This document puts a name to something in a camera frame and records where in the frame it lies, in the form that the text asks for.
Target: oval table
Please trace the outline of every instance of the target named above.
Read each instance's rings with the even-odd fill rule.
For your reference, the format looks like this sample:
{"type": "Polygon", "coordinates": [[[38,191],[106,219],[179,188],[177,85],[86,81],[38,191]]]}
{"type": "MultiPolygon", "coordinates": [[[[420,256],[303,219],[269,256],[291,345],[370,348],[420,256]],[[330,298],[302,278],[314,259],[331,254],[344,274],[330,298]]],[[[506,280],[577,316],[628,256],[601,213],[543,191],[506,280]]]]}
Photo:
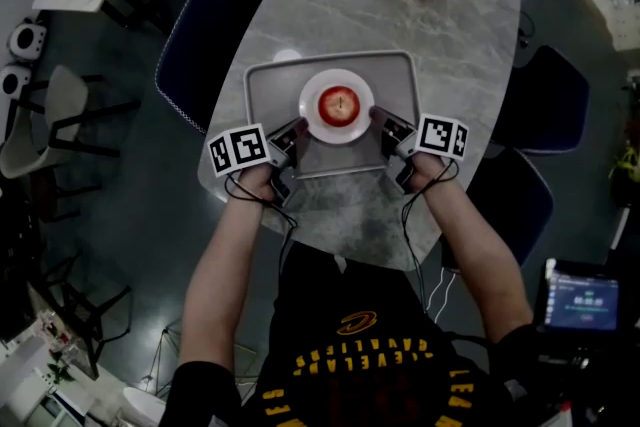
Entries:
{"type": "MultiPolygon", "coordinates": [[[[423,110],[469,126],[458,178],[467,187],[500,112],[519,12],[520,0],[263,0],[224,81],[207,140],[247,124],[243,74],[281,50],[313,56],[401,49],[415,61],[423,110]]],[[[198,177],[203,187],[226,198],[206,144],[198,177]]],[[[345,258],[413,269],[400,223],[409,196],[385,180],[383,171],[302,180],[288,209],[300,225],[293,238],[345,258]]],[[[263,223],[284,231],[271,210],[263,223]]],[[[414,204],[408,230],[422,262],[440,236],[424,201],[414,204]]]]}

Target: dark tile floor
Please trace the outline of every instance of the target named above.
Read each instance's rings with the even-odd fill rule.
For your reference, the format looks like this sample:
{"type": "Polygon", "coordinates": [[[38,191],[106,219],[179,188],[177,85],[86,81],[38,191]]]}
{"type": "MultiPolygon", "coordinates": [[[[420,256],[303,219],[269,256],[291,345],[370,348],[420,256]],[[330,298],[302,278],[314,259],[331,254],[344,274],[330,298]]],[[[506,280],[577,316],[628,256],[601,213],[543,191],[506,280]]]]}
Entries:
{"type": "MultiPolygon", "coordinates": [[[[184,0],[170,0],[177,14],[184,0]]],[[[581,147],[570,154],[533,159],[556,200],[551,223],[523,268],[529,297],[535,298],[538,272],[547,257],[603,261],[613,236],[615,208],[608,197],[607,173],[622,128],[625,97],[620,87],[625,67],[599,22],[581,0],[523,0],[536,33],[516,64],[526,62],[541,44],[566,55],[591,84],[587,130],[581,147]]],[[[45,257],[52,264],[83,250],[73,273],[95,301],[130,285],[131,333],[108,345],[100,363],[123,381],[142,384],[149,374],[162,329],[181,315],[190,275],[221,212],[221,204],[200,186],[196,170],[203,137],[161,98],[153,76],[164,38],[152,27],[121,29],[102,14],[54,13],[50,39],[39,68],[47,76],[58,63],[78,73],[103,73],[107,87],[92,86],[92,102],[116,103],[127,95],[142,98],[132,116],[94,124],[87,141],[122,149],[120,159],[77,156],[57,170],[62,185],[100,181],[103,190],[70,200],[82,216],[46,226],[45,257]]],[[[256,374],[268,348],[268,326],[276,296],[279,236],[262,230],[251,273],[249,294],[237,341],[258,352],[238,352],[238,373],[256,374]]],[[[439,278],[439,248],[424,263],[429,293],[439,278]]],[[[442,304],[444,287],[432,311],[442,304]]],[[[105,319],[105,331],[117,334],[128,322],[128,299],[105,319]]],[[[481,321],[461,280],[454,282],[441,325],[464,334],[480,334],[481,321]]],[[[473,346],[463,352],[486,364],[473,346]]],[[[175,366],[163,345],[160,383],[175,366]]]]}

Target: plate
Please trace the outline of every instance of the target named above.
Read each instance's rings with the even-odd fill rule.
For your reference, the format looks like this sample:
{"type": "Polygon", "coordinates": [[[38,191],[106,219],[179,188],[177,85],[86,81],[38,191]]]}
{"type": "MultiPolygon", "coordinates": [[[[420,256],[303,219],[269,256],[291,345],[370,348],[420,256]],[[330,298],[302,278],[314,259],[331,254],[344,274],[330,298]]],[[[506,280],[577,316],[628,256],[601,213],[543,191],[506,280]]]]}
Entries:
{"type": "Polygon", "coordinates": [[[346,144],[364,134],[371,124],[369,109],[375,105],[371,88],[362,77],[349,70],[338,68],[314,75],[302,88],[298,110],[309,122],[309,132],[317,139],[329,144],[346,144]],[[325,123],[318,112],[320,95],[333,86],[353,89],[360,100],[360,114],[346,127],[334,127],[325,123]]]}

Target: hand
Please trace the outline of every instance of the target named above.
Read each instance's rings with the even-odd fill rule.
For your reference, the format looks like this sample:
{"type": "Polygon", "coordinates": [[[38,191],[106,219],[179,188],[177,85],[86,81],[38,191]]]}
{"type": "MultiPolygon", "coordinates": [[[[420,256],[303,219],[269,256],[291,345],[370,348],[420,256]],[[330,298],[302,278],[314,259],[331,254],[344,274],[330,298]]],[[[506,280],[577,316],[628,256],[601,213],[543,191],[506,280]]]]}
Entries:
{"type": "MultiPolygon", "coordinates": [[[[240,180],[238,181],[256,196],[259,196],[265,201],[273,201],[275,199],[275,193],[271,185],[269,185],[272,171],[273,167],[269,164],[248,167],[242,171],[240,180]]],[[[246,195],[241,189],[237,190],[237,192],[241,193],[238,195],[246,195]]]]}
{"type": "Polygon", "coordinates": [[[414,192],[418,192],[431,180],[437,178],[442,170],[444,164],[439,157],[435,155],[429,155],[428,153],[418,152],[411,157],[415,171],[411,176],[410,184],[414,192]]]}

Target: person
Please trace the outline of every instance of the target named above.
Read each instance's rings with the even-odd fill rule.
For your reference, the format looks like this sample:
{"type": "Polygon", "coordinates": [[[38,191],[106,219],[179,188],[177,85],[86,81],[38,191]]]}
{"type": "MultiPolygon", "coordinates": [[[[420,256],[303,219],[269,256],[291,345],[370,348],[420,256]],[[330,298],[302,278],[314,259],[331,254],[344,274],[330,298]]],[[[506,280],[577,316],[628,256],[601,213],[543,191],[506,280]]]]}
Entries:
{"type": "MultiPolygon", "coordinates": [[[[427,154],[413,162],[415,191],[444,170],[427,154]]],[[[239,182],[270,201],[270,169],[249,168],[239,182]]],[[[250,199],[240,189],[234,194],[250,199]]],[[[511,423],[513,393],[503,383],[527,382],[515,374],[529,368],[522,348],[532,322],[520,268],[456,180],[423,195],[495,344],[498,379],[456,354],[403,272],[353,261],[341,272],[331,255],[296,243],[282,269],[269,355],[241,407],[234,335],[265,207],[229,198],[187,291],[179,367],[161,427],[511,423]]]]}

